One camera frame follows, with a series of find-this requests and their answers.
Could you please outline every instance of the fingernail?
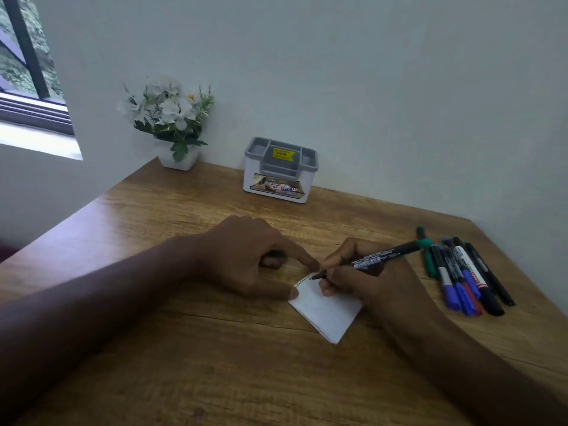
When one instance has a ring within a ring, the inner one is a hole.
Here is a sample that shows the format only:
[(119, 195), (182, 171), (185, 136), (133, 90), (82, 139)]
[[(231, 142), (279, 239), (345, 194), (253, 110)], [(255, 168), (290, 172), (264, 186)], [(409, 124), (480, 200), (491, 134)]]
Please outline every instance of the fingernail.
[(300, 292), (298, 291), (298, 289), (296, 287), (292, 287), (292, 290), (290, 290), (290, 297), (288, 297), (288, 300), (293, 301), (295, 298), (298, 297), (299, 294)]

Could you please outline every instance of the potted plant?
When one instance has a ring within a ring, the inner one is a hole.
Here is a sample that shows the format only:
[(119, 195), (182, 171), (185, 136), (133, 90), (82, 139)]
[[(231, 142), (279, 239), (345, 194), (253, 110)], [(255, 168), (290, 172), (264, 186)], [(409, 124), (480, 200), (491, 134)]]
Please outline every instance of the potted plant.
[(215, 98), (211, 86), (197, 95), (185, 93), (181, 83), (171, 76), (148, 80), (144, 91), (127, 96), (118, 110), (134, 128), (154, 136), (160, 162), (172, 169), (189, 170), (199, 156), (203, 120)]

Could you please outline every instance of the price tag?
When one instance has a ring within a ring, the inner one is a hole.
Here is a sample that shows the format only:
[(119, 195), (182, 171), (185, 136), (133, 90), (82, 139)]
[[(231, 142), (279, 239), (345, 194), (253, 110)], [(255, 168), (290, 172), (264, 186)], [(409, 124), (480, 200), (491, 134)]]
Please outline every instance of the price tag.
[(287, 149), (274, 148), (274, 152), (272, 153), (272, 156), (274, 158), (279, 158), (281, 160), (294, 161), (292, 159), (292, 156), (295, 153), (296, 153), (296, 151), (288, 151)]

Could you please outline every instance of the wood grain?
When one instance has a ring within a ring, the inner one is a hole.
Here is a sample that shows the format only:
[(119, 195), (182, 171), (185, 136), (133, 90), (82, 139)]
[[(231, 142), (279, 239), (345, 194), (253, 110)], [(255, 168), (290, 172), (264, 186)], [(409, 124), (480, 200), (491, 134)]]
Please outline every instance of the wood grain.
[[(428, 234), (474, 243), (518, 305), (495, 318), (443, 307), (418, 254), (408, 256), (435, 302), (487, 348), (568, 395), (568, 320), (472, 222), (313, 188), (300, 205), (246, 193), (243, 173), (190, 172), (152, 161), (0, 264), (0, 302), (96, 270), (230, 214), (262, 217), (316, 258), (347, 236), (389, 243)], [(297, 262), (267, 279), (294, 284)], [(158, 311), (53, 388), (23, 425), (470, 424), (412, 370), (364, 311), (337, 346), (287, 303), (184, 284)]]

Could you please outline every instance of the marker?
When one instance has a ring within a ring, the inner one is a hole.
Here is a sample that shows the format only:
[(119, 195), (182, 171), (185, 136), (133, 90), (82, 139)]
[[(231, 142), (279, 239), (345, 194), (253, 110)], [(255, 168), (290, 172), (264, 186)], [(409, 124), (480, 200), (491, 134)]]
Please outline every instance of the marker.
[(454, 251), (456, 251), (456, 254), (458, 254), (464, 260), (465, 264), (467, 264), (470, 272), (472, 273), (472, 278), (475, 281), (475, 285), (479, 289), (479, 293), (481, 293), (480, 301), (483, 307), (485, 308), (485, 310), (489, 314), (494, 316), (501, 316), (505, 314), (505, 310), (503, 309), (501, 304), (497, 301), (497, 299), (495, 299), (495, 296), (493, 296), (493, 293), (491, 292), (491, 289), (487, 286), (487, 283), (483, 279), (483, 276), (481, 275), (479, 270), (477, 270), (477, 267), (475, 267), (475, 265), (473, 264), (472, 259), (467, 255), (462, 241), (459, 239), (458, 236), (455, 236), (453, 241), (454, 244), (456, 245)]
[(451, 241), (451, 239), (449, 237), (443, 237), (442, 242), (444, 243), (444, 245), (446, 245), (450, 248), (452, 256), (456, 259), (456, 262), (458, 263), (459, 269), (462, 272), (462, 274), (464, 275), (465, 282), (469, 286), (469, 289), (472, 292), (472, 294), (479, 301), (479, 299), (481, 299), (481, 293), (479, 293), (479, 290), (478, 290), (477, 286), (475, 285), (475, 280), (473, 279), (472, 273), (469, 271), (467, 264), (455, 252), (456, 246), (454, 245), (454, 243)]
[[(375, 264), (385, 262), (387, 260), (390, 260), (391, 258), (413, 253), (431, 244), (432, 240), (430, 238), (419, 239), (417, 241), (410, 241), (407, 243), (403, 243), (402, 245), (395, 246), (394, 248), (390, 248), (385, 251), (380, 251), (378, 253), (374, 253), (369, 256), (360, 258), (359, 260), (352, 261), (351, 263), (346, 263), (345, 265), (353, 266), (355, 269), (362, 269), (363, 267), (369, 267)], [(321, 279), (324, 278), (326, 274), (327, 271), (324, 270), (314, 275), (310, 279)]]
[(456, 293), (458, 294), (458, 299), (462, 306), (462, 312), (465, 315), (475, 315), (475, 306), (473, 305), (470, 297), (467, 295), (463, 284), (459, 283), (456, 280), (455, 270), (453, 269), (449, 261), (446, 251), (444, 251), (444, 249), (440, 246), (438, 247), (438, 249), (440, 251), (440, 255), (442, 256), (442, 258), (444, 258), (444, 261), (446, 263), (446, 269), (449, 271), (451, 283), (456, 289)]
[(503, 287), (501, 281), (497, 279), (491, 269), (487, 267), (474, 246), (471, 243), (466, 242), (465, 250), (469, 253), (470, 258), (473, 259), (474, 262), (479, 264), (478, 269), (483, 272), (484, 277), (487, 277), (486, 282), (491, 288), (493, 288), (493, 291), (499, 296), (503, 303), (508, 306), (515, 306), (515, 301), (513, 300), (513, 298), (510, 296), (505, 287)]
[(440, 275), (440, 282), (442, 283), (442, 294), (444, 295), (444, 303), (446, 307), (453, 309), (454, 311), (461, 311), (461, 303), (459, 302), (458, 294), (456, 289), (451, 284), (450, 275), (444, 264), (444, 259), (440, 254), (440, 250), (437, 245), (430, 245), (428, 247), (428, 254), (434, 259), (434, 263), (438, 268), (438, 274)]
[[(426, 239), (426, 231), (423, 225), (416, 227), (416, 236), (418, 239)], [(434, 265), (434, 259), (429, 248), (422, 249), (422, 262), (424, 263), (424, 269), (430, 278), (440, 279), (438, 272), (436, 272), (436, 266)]]
[(446, 253), (446, 257), (448, 258), (448, 262), (451, 263), (451, 266), (454, 269), (454, 274), (456, 275), (457, 281), (462, 286), (464, 286), (465, 292), (467, 293), (469, 298), (472, 300), (472, 305), (473, 305), (473, 308), (475, 309), (475, 315), (483, 315), (483, 309), (481, 308), (481, 305), (479, 304), (479, 302), (475, 298), (475, 295), (473, 294), (472, 289), (467, 284), (463, 273), (459, 269), (459, 265), (457, 263), (456, 258), (454, 257), (454, 253), (452, 252), (451, 248), (448, 248), (447, 246), (444, 247), (444, 252)]

